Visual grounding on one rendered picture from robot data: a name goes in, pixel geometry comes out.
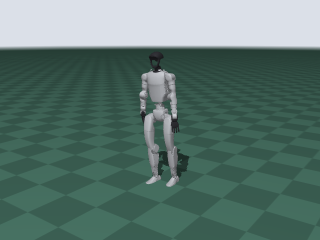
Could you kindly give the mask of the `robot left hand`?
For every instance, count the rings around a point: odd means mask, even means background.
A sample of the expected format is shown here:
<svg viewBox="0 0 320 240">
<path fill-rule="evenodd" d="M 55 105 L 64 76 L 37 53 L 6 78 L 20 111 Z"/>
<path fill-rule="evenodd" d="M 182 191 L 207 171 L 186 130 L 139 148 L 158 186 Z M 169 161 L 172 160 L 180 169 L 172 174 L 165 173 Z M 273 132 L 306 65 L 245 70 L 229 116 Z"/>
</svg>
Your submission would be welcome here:
<svg viewBox="0 0 320 240">
<path fill-rule="evenodd" d="M 175 130 L 176 130 L 176 133 L 177 133 L 177 129 L 178 129 L 178 132 L 180 131 L 179 130 L 179 124 L 177 122 L 178 120 L 178 115 L 177 115 L 177 119 L 173 119 L 173 116 L 171 115 L 171 131 L 175 133 Z"/>
</svg>

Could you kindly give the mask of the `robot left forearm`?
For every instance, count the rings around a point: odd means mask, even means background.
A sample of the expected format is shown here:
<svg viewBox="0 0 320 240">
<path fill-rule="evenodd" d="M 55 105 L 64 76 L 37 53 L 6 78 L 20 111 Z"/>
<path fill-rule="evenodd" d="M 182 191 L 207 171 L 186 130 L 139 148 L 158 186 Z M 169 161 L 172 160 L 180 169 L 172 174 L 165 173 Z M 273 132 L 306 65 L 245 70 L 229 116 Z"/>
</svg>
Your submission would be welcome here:
<svg viewBox="0 0 320 240">
<path fill-rule="evenodd" d="M 170 102 L 170 109 L 171 110 L 171 113 L 172 113 L 172 119 L 175 120 L 177 119 L 177 98 L 176 98 L 176 95 L 175 94 L 171 94 L 170 96 L 171 98 L 171 102 Z"/>
</svg>

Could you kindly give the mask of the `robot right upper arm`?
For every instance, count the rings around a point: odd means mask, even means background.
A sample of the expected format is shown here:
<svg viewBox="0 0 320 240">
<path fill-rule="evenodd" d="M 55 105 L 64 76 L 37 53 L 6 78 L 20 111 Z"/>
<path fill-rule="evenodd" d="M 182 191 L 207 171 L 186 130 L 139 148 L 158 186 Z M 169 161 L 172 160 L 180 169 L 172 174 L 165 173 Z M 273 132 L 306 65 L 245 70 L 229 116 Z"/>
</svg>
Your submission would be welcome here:
<svg viewBox="0 0 320 240">
<path fill-rule="evenodd" d="M 148 97 L 147 74 L 148 73 L 144 73 L 141 76 L 141 80 L 142 80 L 141 88 L 142 88 L 142 91 L 140 92 L 139 97 L 143 98 L 143 99 L 146 99 Z"/>
</svg>

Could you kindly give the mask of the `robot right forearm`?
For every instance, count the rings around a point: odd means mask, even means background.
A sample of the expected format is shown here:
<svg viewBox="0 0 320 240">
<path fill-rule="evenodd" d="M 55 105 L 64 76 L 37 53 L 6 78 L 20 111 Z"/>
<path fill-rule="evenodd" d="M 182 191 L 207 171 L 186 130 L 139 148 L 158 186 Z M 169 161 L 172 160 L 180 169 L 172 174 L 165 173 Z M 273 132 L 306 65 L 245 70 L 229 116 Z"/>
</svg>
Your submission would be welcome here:
<svg viewBox="0 0 320 240">
<path fill-rule="evenodd" d="M 144 111 L 145 112 L 145 114 L 146 114 L 146 107 L 147 107 L 147 99 L 145 98 L 141 98 L 141 97 L 139 97 L 140 98 L 140 114 L 141 114 L 141 112 L 142 111 Z"/>
</svg>

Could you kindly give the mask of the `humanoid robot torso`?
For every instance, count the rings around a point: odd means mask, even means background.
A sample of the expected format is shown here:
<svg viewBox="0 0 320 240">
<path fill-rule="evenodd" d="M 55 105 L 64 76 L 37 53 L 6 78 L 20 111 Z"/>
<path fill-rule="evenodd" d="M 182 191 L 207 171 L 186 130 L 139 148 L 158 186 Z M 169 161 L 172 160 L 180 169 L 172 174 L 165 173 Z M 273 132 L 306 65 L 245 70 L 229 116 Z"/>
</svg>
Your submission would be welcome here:
<svg viewBox="0 0 320 240">
<path fill-rule="evenodd" d="M 153 72 L 155 70 L 150 70 L 147 73 L 147 85 L 148 92 L 152 102 L 155 103 L 155 108 L 153 110 L 153 119 L 155 121 L 163 122 L 165 119 L 165 114 L 168 114 L 168 109 L 162 102 L 168 100 L 167 96 L 170 94 L 168 81 L 165 78 L 165 73 L 168 73 L 163 69 L 159 69 L 160 72 Z"/>
</svg>

